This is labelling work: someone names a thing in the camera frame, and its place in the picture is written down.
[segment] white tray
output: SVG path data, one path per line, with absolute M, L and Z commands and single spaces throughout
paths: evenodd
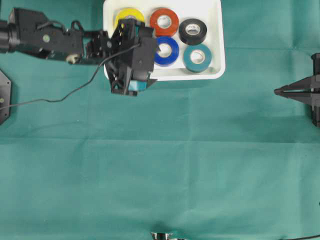
M 188 45 L 179 39 L 177 32 L 173 38 L 180 47 L 178 60 L 171 66 L 154 66 L 151 78 L 158 81 L 217 79 L 226 70 L 224 31 L 220 0 L 105 0 L 103 5 L 103 28 L 111 36 L 114 32 L 114 20 L 124 8 L 136 8 L 144 15 L 149 26 L 151 14 L 158 8 L 169 8 L 178 15 L 180 23 L 189 18 L 202 20 L 207 28 L 204 44 L 212 51 L 212 62 L 209 68 L 201 73 L 188 71 L 183 62 L 183 55 Z

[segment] yellow tape roll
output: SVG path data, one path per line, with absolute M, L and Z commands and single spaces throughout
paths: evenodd
M 137 9 L 135 8 L 125 8 L 121 10 L 118 15 L 115 17 L 115 22 L 114 22 L 114 28 L 118 26 L 118 21 L 120 19 L 136 19 L 140 22 L 145 22 L 145 17 L 144 15 Z

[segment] black tape roll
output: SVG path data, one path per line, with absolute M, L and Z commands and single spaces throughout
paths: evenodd
M 180 24 L 179 35 L 185 44 L 199 45 L 206 39 L 207 26 L 199 19 L 190 18 Z

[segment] table surface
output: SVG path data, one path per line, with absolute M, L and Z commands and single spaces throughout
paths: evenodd
M 101 0 L 2 0 L 102 28 Z M 94 83 L 0 127 L 0 240 L 266 239 L 320 232 L 320 130 L 273 90 L 313 73 L 318 0 L 222 0 L 227 70 L 137 98 Z M 0 55 L 13 103 L 64 96 L 92 66 Z

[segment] screw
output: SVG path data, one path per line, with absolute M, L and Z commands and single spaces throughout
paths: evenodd
M 45 43 L 49 43 L 50 42 L 50 36 L 48 35 L 48 34 L 45 34 L 45 35 L 43 35 L 43 41 L 45 42 Z

